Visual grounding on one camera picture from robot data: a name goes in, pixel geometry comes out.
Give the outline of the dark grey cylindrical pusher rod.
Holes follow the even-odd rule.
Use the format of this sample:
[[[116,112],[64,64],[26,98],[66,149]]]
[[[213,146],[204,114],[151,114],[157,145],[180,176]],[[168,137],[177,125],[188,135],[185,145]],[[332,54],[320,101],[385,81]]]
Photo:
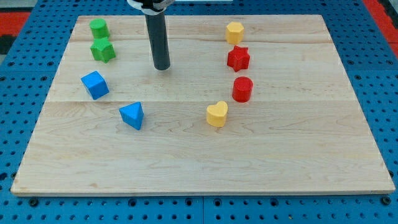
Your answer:
[[[149,42],[152,52],[154,67],[157,70],[166,70],[170,67],[169,46],[165,15],[145,15]]]

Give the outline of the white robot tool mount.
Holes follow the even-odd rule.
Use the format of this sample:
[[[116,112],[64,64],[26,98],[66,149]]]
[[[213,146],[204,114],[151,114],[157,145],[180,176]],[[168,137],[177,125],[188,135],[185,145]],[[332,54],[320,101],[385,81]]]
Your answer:
[[[158,15],[174,2],[175,0],[127,0],[131,7],[140,10],[145,15]]]

